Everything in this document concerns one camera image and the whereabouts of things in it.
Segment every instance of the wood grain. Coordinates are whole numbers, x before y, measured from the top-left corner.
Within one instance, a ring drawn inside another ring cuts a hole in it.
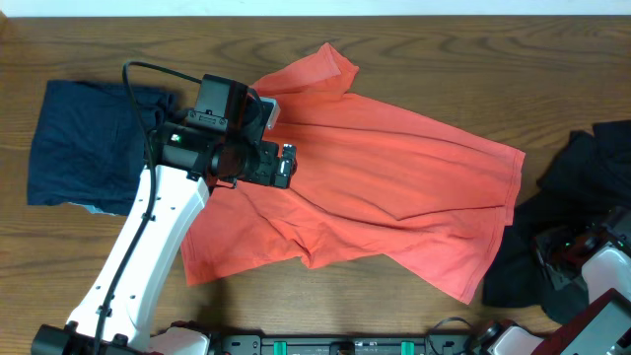
[[[0,10],[0,34],[4,30],[4,25],[7,23],[7,16]]]
[[[26,206],[31,140],[46,81],[120,81],[143,59],[251,83],[331,42],[361,70],[352,91],[527,153],[520,200],[573,129],[631,116],[624,17],[12,19],[0,46],[0,353],[27,353],[62,325],[124,222],[81,207]],[[138,83],[196,88],[137,70]],[[537,308],[463,305],[384,256],[306,270],[298,260],[187,288],[178,259],[156,329],[172,320],[268,333],[420,333],[439,320],[509,318],[556,328]]]

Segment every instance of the white robot part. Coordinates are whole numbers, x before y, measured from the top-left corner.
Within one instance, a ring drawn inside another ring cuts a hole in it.
[[[105,319],[103,340],[112,341],[116,334],[122,334],[127,336],[127,346],[139,351],[147,350],[156,303],[175,254],[209,196],[208,187],[202,178],[195,181],[186,177],[186,171],[156,167],[155,219],[152,218],[148,223],[116,287]],[[77,332],[95,336],[99,312],[103,312],[100,306],[142,221],[149,193],[150,172],[144,170],[136,200],[101,274],[68,319],[68,322],[73,320],[78,324]]]
[[[592,256],[581,269],[588,285],[590,303],[614,288],[631,300],[631,258],[622,250],[607,246]]]
[[[269,113],[269,118],[267,119],[267,125],[266,125],[267,129],[272,129],[274,128],[274,125],[276,124],[276,120],[278,119],[278,116],[280,115],[280,106],[278,105],[278,103],[276,103],[276,100],[274,99],[260,98],[260,100],[264,103],[274,105],[272,112]]]
[[[491,355],[530,355],[543,341],[525,329],[511,325],[495,343],[488,348]]]

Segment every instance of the cable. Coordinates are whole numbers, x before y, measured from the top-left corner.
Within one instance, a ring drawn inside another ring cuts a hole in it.
[[[466,321],[465,319],[462,319],[460,317],[449,317],[447,319],[443,319],[441,321],[438,322],[438,324],[434,325],[434,327],[432,327],[428,332],[427,332],[427,342],[430,344],[430,347],[432,348],[432,351],[434,351],[434,354],[437,355],[442,355],[441,353],[439,353],[438,351],[436,351],[436,348],[434,347],[434,342],[432,341],[432,335],[430,334],[430,332],[438,329],[441,325],[448,323],[450,321],[460,321],[465,323],[466,325],[468,325],[468,327],[470,329],[473,329],[473,325],[471,325],[468,321]],[[469,340],[466,341],[465,346],[464,346],[464,351],[459,352],[458,354],[466,354],[466,352],[468,351],[468,344],[470,342],[470,337]]]
[[[109,288],[107,289],[107,293],[105,294],[105,299],[103,300],[103,304],[101,305],[101,312],[99,313],[99,320],[97,322],[97,331],[95,333],[94,355],[99,355],[99,351],[101,348],[101,340],[103,339],[105,319],[107,318],[107,313],[109,312],[109,305],[111,303],[111,299],[113,298],[114,291],[116,290],[116,286],[118,285],[118,281],[120,281],[120,277],[122,276],[122,273],[125,270],[125,266],[127,266],[127,263],[129,262],[131,255],[134,253],[134,249],[136,248],[138,241],[140,241],[140,237],[142,236],[142,233],[145,231],[147,224],[152,218],[154,204],[156,202],[156,162],[154,160],[153,152],[151,150],[151,144],[149,142],[149,136],[147,135],[147,129],[145,128],[145,124],[142,121],[140,108],[138,108],[138,103],[136,102],[136,97],[134,96],[133,88],[131,87],[131,84],[129,84],[128,71],[129,71],[129,67],[132,65],[158,70],[163,73],[175,75],[181,79],[185,79],[193,83],[201,84],[201,80],[199,79],[176,72],[171,69],[163,68],[161,66],[149,64],[145,62],[128,61],[122,67],[122,82],[125,87],[125,92],[127,93],[127,98],[129,98],[129,104],[131,105],[133,114],[136,117],[139,128],[142,131],[142,136],[145,143],[145,151],[147,151],[147,167],[149,168],[149,176],[150,176],[149,202],[147,203],[147,209],[145,210],[145,214],[142,217],[142,222],[140,222],[140,226],[138,226],[138,230],[136,230],[136,234],[131,240],[131,243],[129,244],[129,248],[127,248],[125,255],[120,261],[120,265],[118,265],[118,268],[116,269],[116,273],[111,278],[111,283],[109,284]]]

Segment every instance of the black cloth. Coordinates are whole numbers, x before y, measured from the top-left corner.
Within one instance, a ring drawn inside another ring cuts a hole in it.
[[[532,238],[555,227],[584,231],[615,206],[631,208],[631,121],[594,125],[594,136],[572,132],[568,146],[538,182],[541,192],[516,208],[498,254],[484,277],[482,303],[541,305],[566,323],[588,304],[575,284],[555,291],[535,259]]]

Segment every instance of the navy blue cloth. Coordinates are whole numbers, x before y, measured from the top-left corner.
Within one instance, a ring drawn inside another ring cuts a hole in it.
[[[135,87],[134,94],[148,129],[174,109],[172,93]],[[48,82],[31,147],[30,205],[70,202],[127,215],[143,165],[142,131],[121,84]]]

